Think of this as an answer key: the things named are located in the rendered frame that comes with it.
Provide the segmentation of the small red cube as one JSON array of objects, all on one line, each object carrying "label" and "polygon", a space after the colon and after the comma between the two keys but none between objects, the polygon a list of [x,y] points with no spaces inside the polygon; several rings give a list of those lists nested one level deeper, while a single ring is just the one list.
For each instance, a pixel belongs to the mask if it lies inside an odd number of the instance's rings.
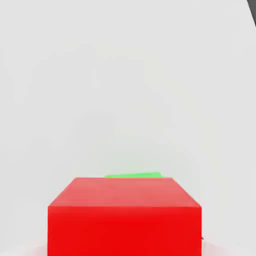
[{"label": "small red cube", "polygon": [[202,256],[202,207],[169,177],[77,177],[48,206],[47,256]]}]

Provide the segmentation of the small green cube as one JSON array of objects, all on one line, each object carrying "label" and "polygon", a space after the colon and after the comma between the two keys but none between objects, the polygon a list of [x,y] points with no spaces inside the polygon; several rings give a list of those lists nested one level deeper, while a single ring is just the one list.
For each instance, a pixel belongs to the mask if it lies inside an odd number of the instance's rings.
[{"label": "small green cube", "polygon": [[142,173],[126,173],[126,174],[110,174],[106,178],[162,178],[160,172],[142,172]]}]

